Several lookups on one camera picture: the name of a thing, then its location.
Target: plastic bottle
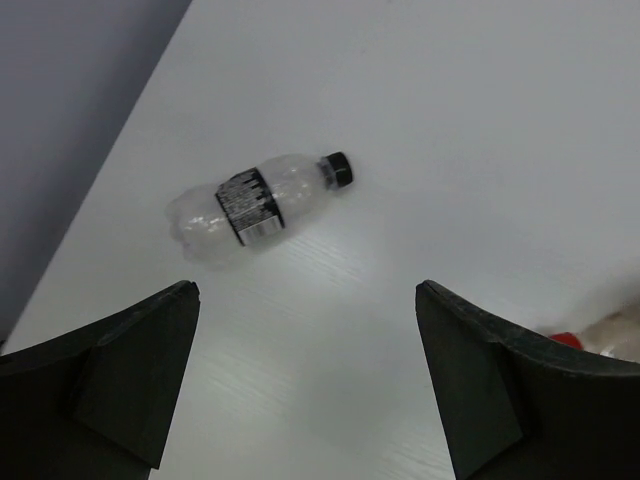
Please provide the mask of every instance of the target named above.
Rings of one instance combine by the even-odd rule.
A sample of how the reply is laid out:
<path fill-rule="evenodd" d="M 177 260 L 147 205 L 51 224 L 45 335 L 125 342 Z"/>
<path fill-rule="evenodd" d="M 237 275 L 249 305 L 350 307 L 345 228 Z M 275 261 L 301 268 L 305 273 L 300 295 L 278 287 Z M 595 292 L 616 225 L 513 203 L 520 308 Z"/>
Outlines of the plastic bottle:
<path fill-rule="evenodd" d="M 640 362 L 640 305 L 624 308 L 579 333 L 558 333 L 550 338 L 587 352 Z"/>
<path fill-rule="evenodd" d="M 284 155 L 169 204 L 171 235 L 187 259 L 224 264 L 235 252 L 289 228 L 353 182 L 347 157 Z"/>

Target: bottle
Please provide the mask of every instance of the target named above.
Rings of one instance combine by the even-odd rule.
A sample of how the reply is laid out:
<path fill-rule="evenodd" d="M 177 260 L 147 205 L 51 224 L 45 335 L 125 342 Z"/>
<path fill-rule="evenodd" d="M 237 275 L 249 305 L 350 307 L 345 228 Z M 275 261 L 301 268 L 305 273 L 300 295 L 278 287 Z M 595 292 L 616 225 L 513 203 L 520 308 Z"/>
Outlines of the bottle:
<path fill-rule="evenodd" d="M 640 362 L 640 305 L 608 315 L 579 333 L 558 333 L 550 338 L 587 352 Z"/>
<path fill-rule="evenodd" d="M 165 213 L 185 257 L 215 266 L 243 247 L 289 228 L 352 182 L 353 172 L 342 152 L 327 157 L 284 155 L 220 185 L 187 190 Z"/>

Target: black label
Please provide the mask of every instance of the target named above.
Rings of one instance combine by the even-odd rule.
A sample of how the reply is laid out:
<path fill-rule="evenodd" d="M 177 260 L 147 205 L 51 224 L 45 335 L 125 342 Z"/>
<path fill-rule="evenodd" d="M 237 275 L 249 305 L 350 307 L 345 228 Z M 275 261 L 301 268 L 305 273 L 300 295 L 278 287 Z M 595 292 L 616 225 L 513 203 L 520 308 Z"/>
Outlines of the black label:
<path fill-rule="evenodd" d="M 220 185 L 216 198 L 243 246 L 284 229 L 278 204 L 257 168 Z"/>

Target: barcode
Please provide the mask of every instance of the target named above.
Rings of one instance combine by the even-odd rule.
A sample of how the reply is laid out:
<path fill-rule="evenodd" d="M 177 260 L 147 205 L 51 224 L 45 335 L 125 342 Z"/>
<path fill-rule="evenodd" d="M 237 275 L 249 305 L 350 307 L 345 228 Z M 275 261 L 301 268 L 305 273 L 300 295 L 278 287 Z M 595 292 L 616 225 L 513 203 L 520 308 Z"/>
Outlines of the barcode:
<path fill-rule="evenodd" d="M 238 232 L 238 235 L 240 235 L 242 243 L 244 243 L 245 245 L 251 245 L 256 240 L 260 240 L 263 237 L 268 237 L 269 235 L 278 233 L 280 230 L 282 230 L 280 219 L 277 216 L 274 216 L 263 220 L 262 222 L 257 223 L 249 228 L 240 230 Z"/>

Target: table surface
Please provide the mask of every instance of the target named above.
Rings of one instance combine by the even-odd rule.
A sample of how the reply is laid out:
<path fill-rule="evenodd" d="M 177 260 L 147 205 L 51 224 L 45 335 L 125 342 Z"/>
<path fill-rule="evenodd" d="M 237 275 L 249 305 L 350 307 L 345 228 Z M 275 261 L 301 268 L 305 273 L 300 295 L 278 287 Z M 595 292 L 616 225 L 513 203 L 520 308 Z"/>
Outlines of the table surface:
<path fill-rule="evenodd" d="M 180 279 L 202 312 L 153 479 L 452 479 L 414 313 L 537 327 L 640 292 L 635 1 L 196 0 L 8 342 Z M 209 271 L 163 209 L 283 153 L 353 159 L 298 234 Z"/>

